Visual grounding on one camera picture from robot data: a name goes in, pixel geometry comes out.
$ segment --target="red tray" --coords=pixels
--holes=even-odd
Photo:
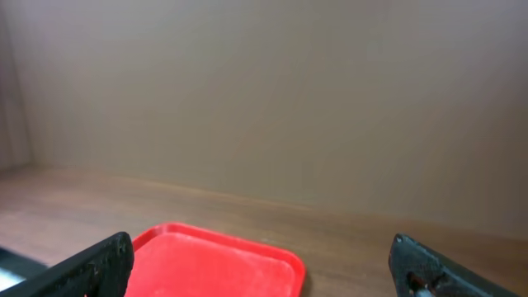
[[[125,297],[298,297],[304,264],[293,253],[180,224],[134,240]]]

